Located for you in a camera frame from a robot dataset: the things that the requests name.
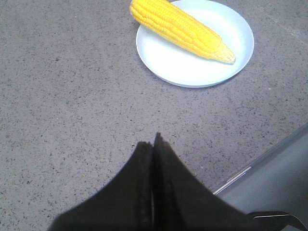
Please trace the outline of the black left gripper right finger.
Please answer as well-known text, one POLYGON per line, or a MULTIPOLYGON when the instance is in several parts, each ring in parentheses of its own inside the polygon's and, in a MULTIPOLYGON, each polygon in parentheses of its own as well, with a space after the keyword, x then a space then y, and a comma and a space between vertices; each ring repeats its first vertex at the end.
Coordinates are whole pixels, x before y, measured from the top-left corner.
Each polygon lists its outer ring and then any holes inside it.
POLYGON ((158 231, 262 231, 263 227, 209 191, 156 134, 154 227, 158 231))

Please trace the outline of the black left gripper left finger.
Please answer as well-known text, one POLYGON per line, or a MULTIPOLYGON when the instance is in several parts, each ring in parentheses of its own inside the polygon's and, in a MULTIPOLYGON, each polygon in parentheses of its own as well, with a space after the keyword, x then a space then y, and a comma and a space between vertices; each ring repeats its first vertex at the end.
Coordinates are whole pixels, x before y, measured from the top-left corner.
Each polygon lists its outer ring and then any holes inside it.
POLYGON ((90 199, 58 216, 51 231, 152 230, 152 146, 139 142, 118 174, 90 199))

